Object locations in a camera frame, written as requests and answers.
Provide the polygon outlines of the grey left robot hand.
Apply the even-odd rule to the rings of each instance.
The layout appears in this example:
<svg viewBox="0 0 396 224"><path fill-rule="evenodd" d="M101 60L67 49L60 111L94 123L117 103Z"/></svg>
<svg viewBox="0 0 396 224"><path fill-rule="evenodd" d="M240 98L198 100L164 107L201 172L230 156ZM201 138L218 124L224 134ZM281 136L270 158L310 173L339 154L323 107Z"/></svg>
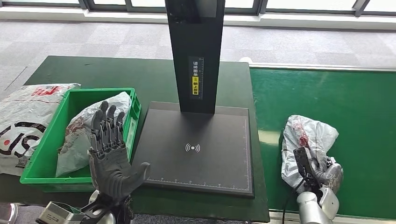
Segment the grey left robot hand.
<svg viewBox="0 0 396 224"><path fill-rule="evenodd" d="M116 106L102 101L91 120L88 150L92 183L99 193L114 200L127 198L150 174L150 164L141 163L133 169L123 139L124 112L115 116Z"/></svg>

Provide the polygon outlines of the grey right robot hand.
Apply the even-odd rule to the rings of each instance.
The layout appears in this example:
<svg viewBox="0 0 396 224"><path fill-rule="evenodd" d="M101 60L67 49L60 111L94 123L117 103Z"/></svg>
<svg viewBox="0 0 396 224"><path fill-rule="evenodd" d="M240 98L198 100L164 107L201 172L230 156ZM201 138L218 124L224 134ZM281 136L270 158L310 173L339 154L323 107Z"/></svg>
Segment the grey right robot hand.
<svg viewBox="0 0 396 224"><path fill-rule="evenodd" d="M314 169L314 175L320 184L329 187L335 194L338 193L343 181L343 168L336 162L334 157L326 157L319 164L319 168Z"/></svg>

